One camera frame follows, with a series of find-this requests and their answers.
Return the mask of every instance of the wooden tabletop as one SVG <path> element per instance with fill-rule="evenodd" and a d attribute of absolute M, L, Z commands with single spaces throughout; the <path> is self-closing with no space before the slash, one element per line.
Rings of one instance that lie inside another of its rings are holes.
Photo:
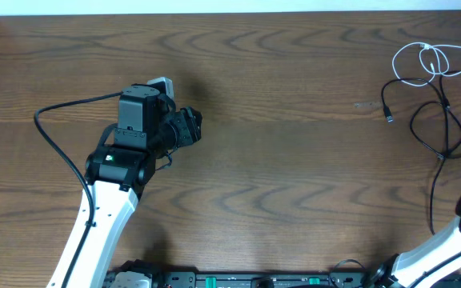
<path fill-rule="evenodd" d="M 202 140 L 152 178 L 112 266 L 327 270 L 413 249 L 430 237 L 438 160 L 408 122 L 435 96 L 389 87 L 387 124 L 379 91 L 394 53 L 415 41 L 461 45 L 461 12 L 0 17 L 0 286 L 48 283 L 81 199 L 33 112 L 158 76 L 173 80 L 178 106 L 202 111 Z M 418 52 L 400 56 L 402 75 L 425 76 Z M 461 67 L 461 53 L 448 56 Z M 461 76 L 447 90 L 461 121 Z M 42 119 L 83 169 L 117 105 Z M 437 108 L 415 126 L 442 146 Z M 461 160 L 447 162 L 435 193 L 438 230 L 461 195 Z"/>

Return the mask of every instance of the white backdrop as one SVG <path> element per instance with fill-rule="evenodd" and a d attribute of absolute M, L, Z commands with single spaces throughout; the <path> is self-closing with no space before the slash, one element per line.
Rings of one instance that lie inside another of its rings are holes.
<path fill-rule="evenodd" d="M 461 10 L 461 0 L 0 0 L 0 16 Z"/>

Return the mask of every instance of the black wire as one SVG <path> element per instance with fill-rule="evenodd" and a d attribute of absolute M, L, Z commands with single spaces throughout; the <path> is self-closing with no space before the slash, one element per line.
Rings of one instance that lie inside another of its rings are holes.
<path fill-rule="evenodd" d="M 359 261 L 357 260 L 354 260 L 354 259 L 346 259 L 346 260 L 342 260 L 341 262 L 335 264 L 334 267 L 332 267 L 332 269 L 330 269 L 330 272 L 328 272 L 328 286 L 330 285 L 330 283 L 332 283 L 332 285 L 334 285 L 334 288 L 339 288 L 337 286 L 337 284 L 335 284 L 335 280 L 332 278 L 332 273 L 334 273 L 334 270 L 336 270 L 337 268 L 339 268 L 341 265 L 344 265 L 346 263 L 355 263 L 359 266 L 362 267 L 362 269 L 366 269 L 366 267 L 364 267 L 364 265 L 362 265 Z M 362 288 L 362 285 L 359 285 L 359 286 L 356 286 L 356 287 L 353 287 L 353 288 Z"/>
<path fill-rule="evenodd" d="M 88 102 L 94 102 L 98 100 L 103 100 L 103 99 L 108 99 L 112 98 L 115 96 L 121 95 L 122 92 L 118 93 L 113 93 L 113 94 L 108 94 L 100 97 L 94 97 L 94 98 L 88 98 L 88 99 L 83 99 L 83 100 L 77 100 L 77 101 L 72 101 L 72 102 L 67 102 L 67 103 L 61 103 L 61 104 L 56 104 L 52 106 L 48 106 L 45 108 L 41 108 L 35 112 L 34 115 L 34 122 L 35 126 L 38 129 L 38 132 L 44 137 L 44 139 L 53 147 L 56 152 L 62 157 L 62 159 L 67 163 L 67 165 L 74 171 L 74 174 L 76 174 L 76 177 L 78 180 L 81 182 L 81 185 L 83 189 L 85 190 L 86 198 L 88 200 L 88 206 L 89 206 L 89 214 L 88 214 L 88 221 L 86 221 L 86 228 L 83 231 L 83 234 L 81 236 L 81 239 L 79 240 L 78 248 L 76 248 L 76 251 L 74 252 L 74 256 L 72 257 L 72 261 L 70 262 L 69 268 L 67 269 L 67 272 L 65 274 L 65 278 L 63 279 L 62 283 L 62 288 L 65 288 L 67 286 L 67 283 L 69 282 L 70 275 L 72 274 L 72 270 L 74 269 L 74 266 L 76 264 L 76 261 L 78 260 L 79 254 L 81 253 L 81 249 L 83 248 L 83 244 L 85 243 L 86 237 L 88 236 L 88 232 L 90 231 L 90 228 L 95 225 L 94 223 L 94 212 L 95 212 L 95 206 L 94 206 L 94 199 L 92 198 L 92 194 L 90 193 L 90 190 L 88 188 L 88 185 L 86 184 L 86 180 L 79 172 L 78 168 L 76 165 L 67 157 L 65 153 L 54 143 L 54 141 L 47 135 L 47 133 L 44 131 L 42 128 L 42 125 L 40 125 L 40 121 L 38 120 L 38 116 L 46 111 L 57 109 L 57 108 L 62 108 L 62 107 L 67 107 L 67 106 L 72 106 L 72 105 L 77 105 L 77 104 L 83 104 L 83 103 L 88 103 Z"/>
<path fill-rule="evenodd" d="M 449 71 L 447 72 L 448 74 L 453 74 L 453 73 L 456 73 L 458 71 Z M 405 81 L 420 81 L 420 82 L 425 82 L 426 84 L 428 84 L 431 88 L 433 88 L 433 90 L 437 93 L 437 98 L 439 99 L 438 102 L 436 101 L 429 101 L 429 102 L 425 102 L 423 103 L 418 109 L 416 112 L 414 112 L 414 114 L 412 115 L 411 117 L 411 120 L 410 120 L 410 130 L 412 132 L 412 135 L 414 135 L 415 139 L 417 139 L 418 142 L 420 142 L 421 144 L 423 144 L 426 148 L 428 148 L 430 151 L 432 151 L 433 153 L 437 154 L 437 157 L 441 160 L 441 163 L 439 165 L 439 168 L 437 170 L 437 173 L 435 174 L 434 178 L 433 178 L 433 182 L 431 184 L 431 192 L 430 192 L 430 207 L 429 207 L 429 227 L 430 227 L 430 232 L 435 235 L 435 230 L 434 230 L 434 227 L 433 227 L 433 200 L 434 200 L 434 195 L 435 195 L 435 184 L 437 183 L 437 178 L 439 177 L 440 175 L 440 172 L 442 171 L 442 168 L 444 166 L 444 163 L 446 162 L 447 159 L 458 159 L 458 158 L 461 158 L 461 154 L 453 154 L 453 152 L 455 152 L 456 149 L 458 149 L 458 147 L 461 145 L 461 123 L 460 121 L 457 119 L 457 117 L 451 112 L 451 108 L 450 108 L 450 103 L 449 103 L 449 100 L 446 96 L 446 93 L 444 91 L 444 88 L 443 88 L 443 78 L 444 76 L 440 75 L 440 78 L 439 78 L 439 89 L 437 89 L 437 87 L 435 87 L 435 85 L 433 85 L 432 83 L 430 83 L 428 80 L 426 79 L 422 79 L 422 78 L 400 78 L 400 79 L 393 79 L 393 80 L 390 80 L 389 82 L 387 82 L 383 87 L 382 87 L 382 91 L 381 91 L 381 97 L 382 97 L 382 104 L 383 104 L 383 111 L 384 113 L 386 114 L 386 118 L 388 116 L 391 116 L 391 112 L 387 106 L 387 104 L 385 103 L 385 98 L 384 98 L 384 91 L 385 91 L 385 88 L 387 86 L 389 86 L 391 83 L 394 83 L 394 82 L 401 82 L 403 80 Z M 431 147 L 430 145 L 428 145 L 427 143 L 425 143 L 425 141 L 423 141 L 418 135 L 417 133 L 414 131 L 414 128 L 413 128 L 413 124 L 414 124 L 414 120 L 415 120 L 415 117 L 419 114 L 419 112 L 421 111 L 422 108 L 424 108 L 425 106 L 428 106 L 430 104 L 436 104 L 436 105 L 441 105 L 442 109 L 443 109 L 443 116 L 444 116 L 444 150 L 442 152 L 438 151 L 437 149 Z M 453 119 L 453 121 L 458 125 L 459 129 L 460 129 L 460 139 L 457 141 L 457 143 L 455 143 L 453 145 L 453 147 L 450 148 L 450 145 L 449 145 L 449 117 L 448 115 L 451 116 L 451 119 Z"/>
<path fill-rule="evenodd" d="M 454 260 L 458 259 L 461 257 L 461 251 L 458 252 L 457 254 L 449 257 L 448 259 L 446 259 L 445 261 L 441 262 L 440 264 L 438 264 L 437 266 L 433 267 L 431 270 L 429 270 L 428 272 L 424 272 L 423 275 L 419 278 L 417 278 L 414 283 L 412 285 L 410 285 L 410 288 L 415 288 L 418 284 L 420 284 L 424 279 L 430 277 L 430 275 L 432 275 L 433 273 L 437 272 L 438 270 L 441 270 L 442 268 L 444 268 L 446 265 L 448 265 L 449 263 L 453 262 Z"/>

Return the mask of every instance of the cable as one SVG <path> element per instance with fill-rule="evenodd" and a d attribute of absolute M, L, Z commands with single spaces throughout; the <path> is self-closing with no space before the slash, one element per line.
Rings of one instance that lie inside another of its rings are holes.
<path fill-rule="evenodd" d="M 82 185 L 83 189 L 85 190 L 86 199 L 88 200 L 88 206 L 89 206 L 89 214 L 88 214 L 88 221 L 86 221 L 86 228 L 83 231 L 81 239 L 79 240 L 78 248 L 76 248 L 76 251 L 74 252 L 74 256 L 72 257 L 72 261 L 70 262 L 69 268 L 67 269 L 67 272 L 65 274 L 65 278 L 63 279 L 62 288 L 65 288 L 67 286 L 67 283 L 69 282 L 70 275 L 72 274 L 72 270 L 74 269 L 74 266 L 76 264 L 76 261 L 78 260 L 79 254 L 81 253 L 81 249 L 83 248 L 83 244 L 86 241 L 86 237 L 88 236 L 88 232 L 90 231 L 90 228 L 92 226 L 95 226 L 95 223 L 94 223 L 95 205 L 94 205 L 94 199 L 92 198 L 92 194 L 90 193 L 90 189 L 88 188 L 88 185 L 86 184 L 85 178 L 83 177 L 81 172 L 79 172 L 78 168 L 72 162 L 72 160 L 70 160 L 69 157 L 67 157 L 67 155 L 65 153 L 63 153 L 63 151 L 60 149 L 60 147 L 58 147 L 58 145 L 56 145 L 56 143 L 54 143 L 54 141 L 49 137 L 49 135 L 47 135 L 47 133 L 42 128 L 42 125 L 40 124 L 40 121 L 38 120 L 38 116 L 41 113 L 49 111 L 49 110 L 62 108 L 62 107 L 67 107 L 67 106 L 72 106 L 72 105 L 83 104 L 83 103 L 88 103 L 88 102 L 94 102 L 94 101 L 103 100 L 103 99 L 108 99 L 108 98 L 112 98 L 112 97 L 115 97 L 115 96 L 119 96 L 121 94 L 122 94 L 122 92 L 118 92 L 118 93 L 108 94 L 108 95 L 104 95 L 104 96 L 100 96 L 100 97 L 94 97 L 94 98 L 77 100 L 77 101 L 72 101 L 72 102 L 67 102 L 67 103 L 56 104 L 56 105 L 48 106 L 48 107 L 45 107 L 45 108 L 41 108 L 41 109 L 37 110 L 35 112 L 35 115 L 34 115 L 34 122 L 35 122 L 35 126 L 38 129 L 38 132 L 40 132 L 40 134 L 49 143 L 49 145 L 51 145 L 51 147 L 53 147 L 53 149 L 56 150 L 56 152 L 58 152 L 60 157 L 62 157 L 62 159 L 72 169 L 72 171 L 74 171 L 74 174 L 76 174 L 76 177 L 81 182 L 81 185 Z"/>
<path fill-rule="evenodd" d="M 442 168 L 444 166 L 444 163 L 446 163 L 446 160 L 448 159 L 459 159 L 461 158 L 461 154 L 453 154 L 456 149 L 461 145 L 461 123 L 457 119 L 457 117 L 451 112 L 451 104 L 449 103 L 449 100 L 447 99 L 446 93 L 443 88 L 443 77 L 445 77 L 447 74 L 452 74 L 452 75 L 457 75 L 461 73 L 461 71 L 450 71 L 447 72 L 446 74 L 441 74 L 439 78 L 439 88 L 435 87 L 435 85 L 431 84 L 428 80 L 422 79 L 422 78 L 398 78 L 398 79 L 393 79 L 387 82 L 381 90 L 381 98 L 382 98 L 382 104 L 383 104 L 383 113 L 385 114 L 385 118 L 388 122 L 393 122 L 394 119 L 392 118 L 391 111 L 387 104 L 385 103 L 385 98 L 384 98 L 384 92 L 387 86 L 389 86 L 391 83 L 394 82 L 404 82 L 404 81 L 419 81 L 419 82 L 425 82 L 425 85 L 429 85 L 433 91 L 437 94 L 437 98 L 439 101 L 429 101 L 423 103 L 412 115 L 411 120 L 410 120 L 410 130 L 412 132 L 412 135 L 415 137 L 415 139 L 423 144 L 426 148 L 428 148 L 430 151 L 435 153 L 437 157 L 440 159 L 441 163 L 439 165 L 439 168 L 437 169 L 437 173 L 435 174 L 433 178 L 433 182 L 431 184 L 431 192 L 430 192 L 430 207 L 429 207 L 429 227 L 430 227 L 430 232 L 435 235 L 435 230 L 433 227 L 433 201 L 434 201 L 434 196 L 435 196 L 435 184 L 437 183 L 437 179 L 442 171 Z M 422 108 L 431 105 L 431 104 L 436 104 L 440 105 L 443 109 L 443 116 L 444 116 L 444 150 L 443 151 L 438 151 L 437 149 L 431 147 L 425 141 L 423 141 L 417 133 L 414 131 L 414 120 L 421 111 Z M 457 124 L 458 128 L 460 129 L 460 138 L 455 143 L 451 148 L 450 148 L 450 143 L 449 143 L 449 116 L 451 116 L 451 119 Z"/>
<path fill-rule="evenodd" d="M 414 283 L 410 286 L 410 288 L 415 288 L 417 285 L 419 285 L 424 279 L 430 277 L 430 275 L 432 275 L 433 273 L 441 270 L 442 268 L 444 268 L 446 265 L 448 265 L 449 263 L 453 262 L 454 260 L 458 259 L 461 257 L 461 251 L 458 252 L 457 254 L 449 257 L 448 259 L 446 259 L 445 261 L 441 262 L 440 264 L 438 264 L 437 266 L 433 267 L 431 270 L 429 270 L 428 272 L 424 272 L 423 275 L 419 278 L 417 278 L 417 280 L 414 281 Z"/>
<path fill-rule="evenodd" d="M 346 263 L 355 263 L 359 266 L 362 267 L 362 269 L 366 269 L 366 267 L 364 267 L 364 265 L 362 265 L 359 261 L 357 260 L 354 260 L 354 259 L 346 259 L 346 260 L 342 260 L 341 262 L 337 263 L 332 269 L 330 269 L 330 272 L 328 272 L 328 284 L 330 285 L 330 283 L 332 283 L 332 285 L 334 285 L 334 288 L 339 288 L 337 286 L 337 284 L 335 284 L 335 280 L 331 277 L 332 273 L 334 273 L 334 270 L 339 268 L 341 265 L 344 265 Z M 359 286 L 356 286 L 356 287 L 353 287 L 353 288 L 362 288 L 362 285 L 359 285 Z"/>
<path fill-rule="evenodd" d="M 398 54 L 401 51 L 405 50 L 405 48 L 407 48 L 409 46 L 413 46 L 413 45 L 419 45 L 422 48 L 421 51 L 419 52 L 419 62 L 421 63 L 421 66 L 425 69 L 425 71 L 428 72 L 431 75 L 431 78 L 430 78 L 430 80 L 426 80 L 425 83 L 420 84 L 420 85 L 408 82 L 408 81 L 411 81 L 411 80 L 402 80 L 403 83 L 411 85 L 411 86 L 421 87 L 421 86 L 425 86 L 429 82 L 433 81 L 433 79 L 435 78 L 436 75 L 441 75 L 441 76 L 443 75 L 444 77 L 453 77 L 453 76 L 461 74 L 461 70 L 448 72 L 449 69 L 451 68 L 451 66 L 449 64 L 449 60 L 447 59 L 447 56 L 445 55 L 445 53 L 442 52 L 441 49 L 437 48 L 437 47 L 448 47 L 448 48 L 461 49 L 461 46 L 448 45 L 448 44 L 430 45 L 430 44 L 425 43 L 425 42 L 413 42 L 413 43 L 408 43 L 405 46 L 403 46 L 400 50 L 398 50 L 398 52 L 396 52 L 396 54 L 392 58 L 392 70 L 394 71 L 394 74 L 396 75 L 397 79 L 400 79 L 400 77 L 399 77 L 398 72 L 396 71 L 396 67 L 395 67 L 396 57 L 398 57 Z M 435 57 L 437 58 L 437 69 L 438 69 L 436 72 L 435 72 L 435 68 L 433 66 L 433 62 L 430 62 L 431 70 L 429 70 L 426 67 L 426 65 L 424 65 L 423 52 L 426 51 L 426 50 L 433 50 L 433 52 L 435 53 Z M 440 56 L 439 55 L 442 55 L 442 57 L 444 58 L 444 60 L 446 62 L 446 69 L 444 71 L 442 71 L 442 69 L 440 67 Z"/>

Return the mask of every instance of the white cable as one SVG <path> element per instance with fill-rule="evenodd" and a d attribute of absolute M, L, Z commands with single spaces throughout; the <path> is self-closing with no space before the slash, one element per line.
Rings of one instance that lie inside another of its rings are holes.
<path fill-rule="evenodd" d="M 398 52 L 396 52 L 396 54 L 394 55 L 394 57 L 392 58 L 392 70 L 394 71 L 394 74 L 396 75 L 396 77 L 398 79 L 400 79 L 401 77 L 399 77 L 398 75 L 398 72 L 396 71 L 396 67 L 395 67 L 395 60 L 396 60 L 396 57 L 398 57 L 398 54 L 403 51 L 405 48 L 409 47 L 409 46 L 413 46 L 413 45 L 419 45 L 422 49 L 421 51 L 419 52 L 419 61 L 421 62 L 421 66 L 425 69 L 426 72 L 428 72 L 430 75 L 431 75 L 431 78 L 430 80 L 428 80 L 429 82 L 431 82 L 436 75 L 442 75 L 442 76 L 446 76 L 446 77 L 452 77 L 452 76 L 456 76 L 458 74 L 461 74 L 461 71 L 459 72 L 456 72 L 454 74 L 446 74 L 450 69 L 451 69 L 451 66 L 449 64 L 449 60 L 447 59 L 447 56 L 445 55 L 444 52 L 441 51 L 441 49 L 437 48 L 437 47 L 448 47 L 448 48 L 456 48 L 456 49 L 461 49 L 461 46 L 455 46 L 455 45 L 448 45 L 448 44 L 438 44 L 438 45 L 430 45 L 428 43 L 425 43 L 425 42 L 413 42 L 413 43 L 409 43 L 409 44 L 406 44 L 405 46 L 403 46 L 400 50 L 398 50 Z M 435 53 L 435 57 L 437 58 L 437 71 L 435 72 L 435 67 L 433 65 L 433 62 L 430 62 L 430 68 L 431 70 L 429 70 L 426 65 L 424 65 L 424 62 L 423 62 L 423 52 L 425 50 L 433 50 L 433 52 Z M 442 55 L 442 57 L 444 58 L 444 61 L 446 63 L 446 69 L 444 71 L 442 71 L 442 68 L 440 66 L 440 55 Z M 408 84 L 408 85 L 411 85 L 411 86 L 416 86 L 416 87 L 421 87 L 421 86 L 425 86 L 427 83 L 424 83 L 424 84 L 414 84 L 414 83 L 410 83 L 410 82 L 407 82 L 407 81 L 402 81 L 403 83 L 405 84 Z"/>

